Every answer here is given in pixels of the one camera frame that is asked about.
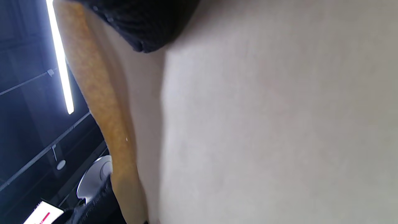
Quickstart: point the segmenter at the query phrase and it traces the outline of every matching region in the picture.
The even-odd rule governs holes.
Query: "dark ceiling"
[[[0,185],[89,111],[69,71],[75,111],[68,114],[56,68],[45,0],[1,0],[0,92],[48,69],[55,75],[0,95]],[[0,191],[0,222],[22,223],[41,198],[53,199],[102,141],[89,116]],[[55,157],[66,160],[63,170],[55,169]]]

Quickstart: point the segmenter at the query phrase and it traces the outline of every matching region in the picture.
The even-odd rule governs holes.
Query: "white surface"
[[[63,213],[61,209],[42,201],[23,224],[51,224]]]
[[[125,72],[150,221],[396,223],[397,12],[203,0],[150,55],[97,30]]]
[[[91,201],[112,171],[112,157],[110,155],[95,160],[79,182],[76,190],[77,198],[85,198],[86,203]]]

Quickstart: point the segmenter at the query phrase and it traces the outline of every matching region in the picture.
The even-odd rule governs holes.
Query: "bright light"
[[[64,98],[68,113],[71,114],[74,111],[72,93],[70,91],[68,70],[66,69],[65,52],[62,46],[61,35],[59,34],[57,20],[55,19],[53,0],[47,1],[47,10],[50,17],[51,32],[53,33],[55,54],[57,56],[58,71],[61,76],[62,89],[64,91]]]

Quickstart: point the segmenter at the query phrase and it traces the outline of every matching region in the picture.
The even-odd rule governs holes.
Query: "white sign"
[[[51,224],[62,213],[61,209],[42,201],[23,224]]]

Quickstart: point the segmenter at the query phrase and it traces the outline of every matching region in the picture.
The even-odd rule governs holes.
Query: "ceiling light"
[[[62,89],[64,91],[64,98],[68,113],[71,114],[74,111],[72,93],[70,91],[68,70],[66,69],[65,52],[62,46],[61,35],[59,34],[57,21],[55,19],[53,0],[46,0],[47,10],[49,12],[51,32],[53,33],[55,55],[57,56],[58,71],[61,77]]]

